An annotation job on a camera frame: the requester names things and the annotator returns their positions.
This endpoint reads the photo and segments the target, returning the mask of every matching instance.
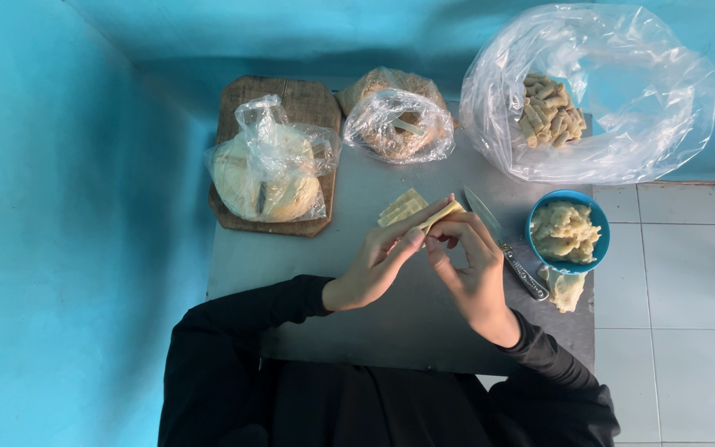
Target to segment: knife handle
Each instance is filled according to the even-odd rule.
[[[518,262],[517,258],[515,257],[515,252],[512,251],[511,248],[502,251],[504,252],[504,258],[507,260],[507,262],[509,262],[511,269],[515,271],[517,277],[521,279],[523,285],[526,286],[526,289],[528,289],[528,292],[531,294],[531,297],[538,301],[542,301],[545,298],[548,298],[549,293],[547,289],[545,287],[542,287],[542,285],[537,280],[535,280],[531,277],[530,274],[528,274],[526,269],[523,268],[521,263]]]

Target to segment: knife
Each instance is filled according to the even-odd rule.
[[[501,248],[501,251],[504,253],[504,259],[506,259],[507,265],[509,265],[511,270],[515,272],[523,285],[526,286],[526,289],[528,289],[531,297],[540,301],[548,298],[548,289],[543,287],[539,281],[534,279],[534,277],[523,268],[521,263],[518,262],[515,257],[515,251],[507,245],[506,242],[509,238],[506,236],[506,233],[504,233],[504,229],[501,227],[501,224],[498,223],[485,204],[483,204],[482,201],[476,197],[476,194],[474,194],[473,191],[471,191],[467,186],[465,187],[465,198],[468,199],[470,209],[475,212],[477,216],[479,216],[482,223],[485,227],[487,227],[490,237],[496,241],[498,248]]]

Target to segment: hand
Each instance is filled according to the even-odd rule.
[[[457,241],[465,249],[468,267],[455,269],[440,242]],[[447,216],[427,236],[429,263],[446,283],[462,316],[485,339],[511,348],[521,338],[515,315],[504,300],[504,254],[482,220],[472,212]]]
[[[328,282],[322,290],[327,310],[349,310],[363,307],[391,287],[405,261],[421,248],[424,234],[414,229],[454,200],[451,194],[409,218],[387,227],[374,228],[365,236],[363,245],[343,277]]]

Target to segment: blue painted wall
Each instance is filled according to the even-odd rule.
[[[0,445],[155,445],[213,136],[73,8],[0,2]]]
[[[68,0],[135,65],[168,81],[213,126],[223,86],[243,74],[319,79],[338,89],[378,65],[435,79],[459,97],[478,49],[541,0]],[[602,0],[648,7],[683,44],[715,64],[715,2]],[[715,180],[715,131],[706,149],[670,174]]]

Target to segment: person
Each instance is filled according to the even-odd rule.
[[[376,228],[341,278],[297,276],[210,300],[173,329],[159,446],[613,445],[609,388],[504,301],[504,259],[481,220],[415,226],[446,199]],[[379,299],[426,238],[467,324],[521,368],[485,391],[476,375],[260,359],[259,335]],[[442,242],[461,243],[455,269]]]

